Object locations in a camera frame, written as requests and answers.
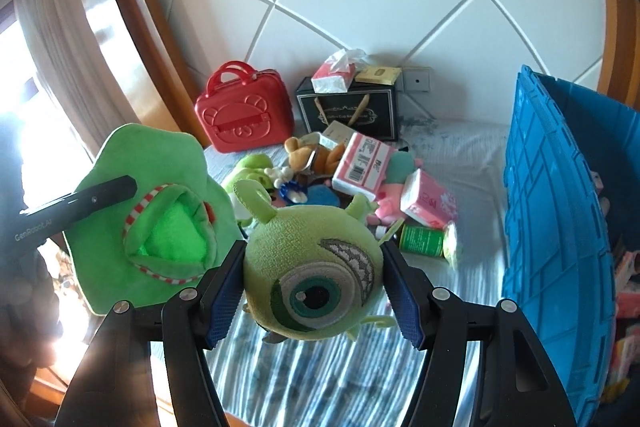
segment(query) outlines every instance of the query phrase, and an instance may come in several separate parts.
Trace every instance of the white curtain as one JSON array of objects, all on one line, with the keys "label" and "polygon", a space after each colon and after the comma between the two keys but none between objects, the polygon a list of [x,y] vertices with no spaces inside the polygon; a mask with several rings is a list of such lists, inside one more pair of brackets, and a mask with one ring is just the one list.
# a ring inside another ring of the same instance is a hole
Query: white curtain
[{"label": "white curtain", "polygon": [[81,0],[14,0],[38,89],[95,158],[111,131],[138,122],[88,25]]}]

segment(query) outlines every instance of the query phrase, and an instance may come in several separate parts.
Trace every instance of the red case handle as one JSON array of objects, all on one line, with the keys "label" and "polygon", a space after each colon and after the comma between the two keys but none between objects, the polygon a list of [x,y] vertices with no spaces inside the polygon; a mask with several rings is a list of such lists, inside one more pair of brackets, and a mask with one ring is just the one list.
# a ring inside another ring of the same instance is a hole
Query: red case handle
[{"label": "red case handle", "polygon": [[[233,73],[238,77],[228,82],[222,82],[223,73]],[[207,96],[212,95],[215,90],[220,89],[221,87],[227,87],[229,84],[233,84],[238,80],[242,82],[243,86],[246,86],[255,80],[255,73],[257,73],[257,71],[246,62],[242,62],[240,60],[230,60],[229,62],[225,62],[209,77],[206,89]]]}]

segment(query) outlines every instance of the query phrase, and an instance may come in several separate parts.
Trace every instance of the white plush toy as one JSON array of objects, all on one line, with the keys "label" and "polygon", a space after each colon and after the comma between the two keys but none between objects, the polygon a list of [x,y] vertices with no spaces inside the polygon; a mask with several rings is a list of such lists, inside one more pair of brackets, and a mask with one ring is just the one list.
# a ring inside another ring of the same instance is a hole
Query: white plush toy
[{"label": "white plush toy", "polygon": [[[277,188],[277,190],[280,190],[283,185],[292,181],[293,175],[295,174],[291,167],[265,169],[264,173],[270,178],[273,186]],[[306,203],[306,194],[299,190],[293,190],[292,188],[288,188],[287,198],[289,198],[292,203]]]}]

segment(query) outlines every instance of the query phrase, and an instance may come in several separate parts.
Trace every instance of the plush horn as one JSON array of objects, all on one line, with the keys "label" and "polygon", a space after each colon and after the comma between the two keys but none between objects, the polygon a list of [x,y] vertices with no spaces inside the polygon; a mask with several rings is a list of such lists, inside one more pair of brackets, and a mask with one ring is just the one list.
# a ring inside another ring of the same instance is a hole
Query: plush horn
[{"label": "plush horn", "polygon": [[345,208],[345,211],[351,217],[355,217],[358,221],[366,223],[367,216],[373,213],[377,207],[377,203],[371,203],[362,194],[356,194],[353,200],[351,200],[351,203],[349,203],[349,206]]},{"label": "plush horn", "polygon": [[276,209],[271,206],[268,192],[257,181],[238,180],[234,184],[234,194],[242,206],[260,223],[266,225],[276,217]]}]

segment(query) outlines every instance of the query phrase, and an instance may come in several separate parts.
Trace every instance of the green frog plush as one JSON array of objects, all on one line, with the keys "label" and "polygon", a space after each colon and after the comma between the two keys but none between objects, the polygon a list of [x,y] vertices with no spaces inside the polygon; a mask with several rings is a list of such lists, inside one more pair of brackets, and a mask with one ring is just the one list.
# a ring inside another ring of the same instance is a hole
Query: green frog plush
[{"label": "green frog plush", "polygon": [[234,214],[241,227],[248,227],[252,222],[251,214],[249,214],[244,206],[240,204],[238,198],[234,194],[234,186],[238,180],[255,180],[267,190],[273,188],[273,181],[267,174],[267,171],[273,169],[273,162],[266,154],[252,153],[242,158],[222,180],[222,188],[229,194],[231,206]]},{"label": "green frog plush", "polygon": [[242,236],[227,193],[190,134],[130,123],[111,134],[78,190],[128,174],[135,197],[65,230],[92,311],[161,303],[220,266]]},{"label": "green frog plush", "polygon": [[244,256],[245,311],[268,330],[266,341],[321,340],[346,332],[355,340],[363,323],[396,324],[370,316],[382,295],[382,250],[365,225],[364,196],[347,209],[299,205],[273,208],[254,180],[234,191],[258,221]]}]

